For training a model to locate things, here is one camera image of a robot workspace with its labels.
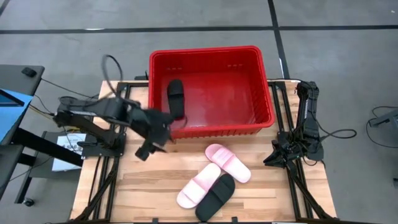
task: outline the red plastic crate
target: red plastic crate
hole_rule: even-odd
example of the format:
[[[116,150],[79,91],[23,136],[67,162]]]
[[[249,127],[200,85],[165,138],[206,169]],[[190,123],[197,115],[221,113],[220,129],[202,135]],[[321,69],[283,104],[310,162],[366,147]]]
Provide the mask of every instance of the red plastic crate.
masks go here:
[[[150,108],[169,112],[167,86],[174,79],[183,83],[187,121],[174,121],[173,138],[254,134],[274,123],[261,51],[255,46],[153,52]]]

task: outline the black slide sandal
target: black slide sandal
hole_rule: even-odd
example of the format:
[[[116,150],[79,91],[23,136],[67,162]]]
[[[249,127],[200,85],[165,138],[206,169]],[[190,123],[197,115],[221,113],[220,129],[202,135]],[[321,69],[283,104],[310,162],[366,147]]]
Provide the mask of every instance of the black slide sandal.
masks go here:
[[[184,89],[181,80],[172,80],[169,83],[167,98],[169,99],[169,108],[172,117],[176,120],[184,118]]]
[[[202,222],[207,222],[232,197],[235,181],[229,174],[222,175],[210,188],[198,204],[195,215]]]

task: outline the wooden tabletop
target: wooden tabletop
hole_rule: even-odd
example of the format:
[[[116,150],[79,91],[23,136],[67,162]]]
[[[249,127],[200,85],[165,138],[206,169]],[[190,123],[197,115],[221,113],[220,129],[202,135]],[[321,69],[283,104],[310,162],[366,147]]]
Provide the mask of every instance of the wooden tabletop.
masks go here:
[[[293,119],[297,119],[299,98],[295,94],[297,83],[286,82],[290,109]],[[99,97],[109,93],[103,82]],[[278,90],[284,126],[287,126],[286,113],[281,92]],[[147,106],[147,88],[133,88],[130,99]],[[100,118],[95,123],[102,128],[109,124]],[[127,145],[119,164],[118,179],[113,202],[112,222],[197,222],[195,209],[184,209],[176,202],[177,194],[185,184],[198,174],[209,160],[205,148],[219,143],[227,146],[247,165],[252,173],[246,184],[236,183],[232,198],[209,222],[230,222],[238,217],[240,222],[294,221],[292,199],[286,170],[266,167],[262,161],[271,154],[271,141],[276,138],[278,124],[261,130],[256,135],[228,136],[217,138],[178,139],[176,144],[167,144],[169,153],[155,153],[148,160],[140,161],[134,153],[143,139],[130,129],[127,131]],[[86,159],[81,170],[71,218],[78,216],[87,206],[97,158]],[[308,189],[317,202],[331,216],[336,216],[328,179],[322,163],[315,166],[303,164]],[[100,176],[101,165],[95,183]],[[303,197],[299,189],[298,200],[301,214],[305,216]],[[101,204],[100,218],[104,217],[107,202],[106,192]]]

